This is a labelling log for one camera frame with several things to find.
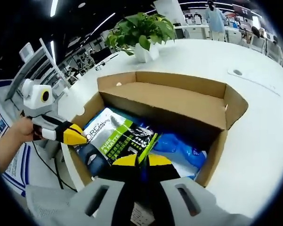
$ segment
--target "human arm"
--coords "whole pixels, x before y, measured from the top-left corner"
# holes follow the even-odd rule
[[[0,138],[0,173],[3,173],[24,142],[33,140],[33,123],[21,118]]]
[[[210,22],[210,17],[209,17],[209,13],[208,10],[205,10],[205,20],[209,23]]]
[[[226,21],[226,17],[225,17],[224,14],[222,13],[222,11],[218,9],[218,13],[220,14],[222,20],[225,22],[225,21]]]

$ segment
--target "open cardboard box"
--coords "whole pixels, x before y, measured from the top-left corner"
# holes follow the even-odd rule
[[[218,165],[228,130],[248,108],[246,100],[227,84],[181,74],[129,72],[98,78],[97,83],[99,92],[73,123],[83,128],[105,106],[113,106],[184,134],[200,150],[208,151],[196,179],[204,187]],[[68,148],[87,185],[91,174],[74,148]]]

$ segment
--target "human hand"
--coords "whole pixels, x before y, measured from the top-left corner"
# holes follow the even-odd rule
[[[9,129],[20,142],[33,141],[33,122],[26,117],[16,121]]]

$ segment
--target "desk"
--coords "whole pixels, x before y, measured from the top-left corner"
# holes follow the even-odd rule
[[[187,30],[191,39],[210,39],[210,29],[209,26],[206,24],[201,25],[183,25],[177,26],[175,29],[184,29]],[[229,26],[225,26],[225,33],[226,33],[226,41],[230,43],[237,44],[241,40],[241,33],[238,28],[233,28]],[[232,37],[234,41],[230,41],[229,36],[230,34],[237,34]]]
[[[97,78],[129,71],[180,73],[225,82],[249,103],[229,130],[218,167],[207,186],[230,213],[255,217],[283,178],[283,68],[265,55],[226,42],[182,39],[161,46],[160,57],[146,64],[123,52],[100,71],[92,68],[59,101],[59,114],[71,120],[97,92]],[[243,76],[228,74],[238,69]],[[78,190],[69,152],[65,161]]]

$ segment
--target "white flower pot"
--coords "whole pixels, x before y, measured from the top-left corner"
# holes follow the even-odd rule
[[[157,59],[159,57],[159,50],[156,44],[151,43],[150,51],[148,51],[142,48],[139,43],[137,43],[134,54],[139,62],[146,63]]]

